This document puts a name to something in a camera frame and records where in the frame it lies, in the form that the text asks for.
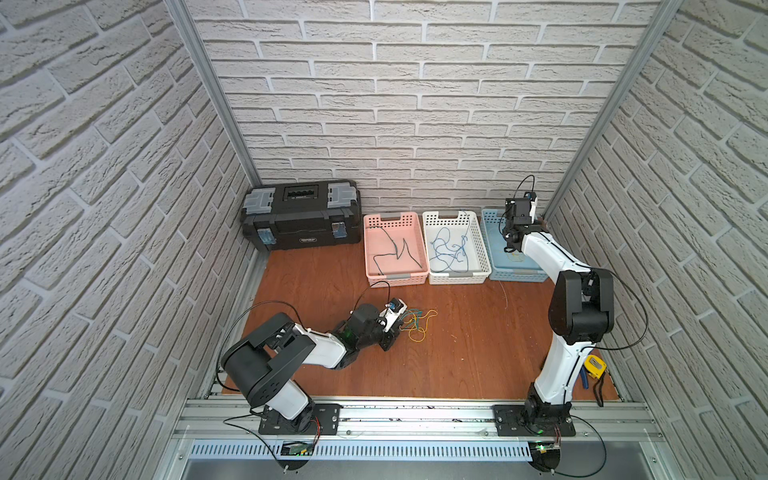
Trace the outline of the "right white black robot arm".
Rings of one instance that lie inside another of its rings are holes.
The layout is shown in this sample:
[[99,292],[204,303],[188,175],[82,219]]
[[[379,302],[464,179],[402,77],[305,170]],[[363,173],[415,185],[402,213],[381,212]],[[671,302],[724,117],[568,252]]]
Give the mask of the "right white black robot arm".
[[505,250],[533,260],[555,285],[548,308],[552,343],[521,414],[530,426],[566,420],[588,355],[614,326],[613,275],[561,246],[536,219],[536,206],[533,192],[508,198],[501,229]]

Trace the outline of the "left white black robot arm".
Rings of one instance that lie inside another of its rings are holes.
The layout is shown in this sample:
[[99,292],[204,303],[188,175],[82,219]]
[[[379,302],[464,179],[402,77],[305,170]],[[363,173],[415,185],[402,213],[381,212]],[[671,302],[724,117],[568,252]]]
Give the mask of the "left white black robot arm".
[[280,312],[226,350],[219,365],[251,407],[266,406],[290,430],[303,432],[314,424],[315,402],[293,380],[296,372],[304,365],[342,370],[369,347],[388,351],[406,310],[399,298],[382,310],[362,304],[330,332],[306,328]]

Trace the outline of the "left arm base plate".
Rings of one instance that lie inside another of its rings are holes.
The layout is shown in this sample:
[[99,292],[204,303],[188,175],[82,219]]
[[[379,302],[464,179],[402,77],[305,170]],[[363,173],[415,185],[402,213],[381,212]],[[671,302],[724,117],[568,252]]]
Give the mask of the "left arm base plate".
[[260,414],[261,435],[336,435],[342,406],[337,403],[311,402],[296,418],[287,419],[277,410],[266,407]]

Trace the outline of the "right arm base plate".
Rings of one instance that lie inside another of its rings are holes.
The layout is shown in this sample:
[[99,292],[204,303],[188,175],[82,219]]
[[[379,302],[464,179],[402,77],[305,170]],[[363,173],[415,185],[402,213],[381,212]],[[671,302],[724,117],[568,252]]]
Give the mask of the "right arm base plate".
[[524,404],[492,406],[494,424],[499,437],[574,437],[576,430],[570,415],[571,404],[541,408]]

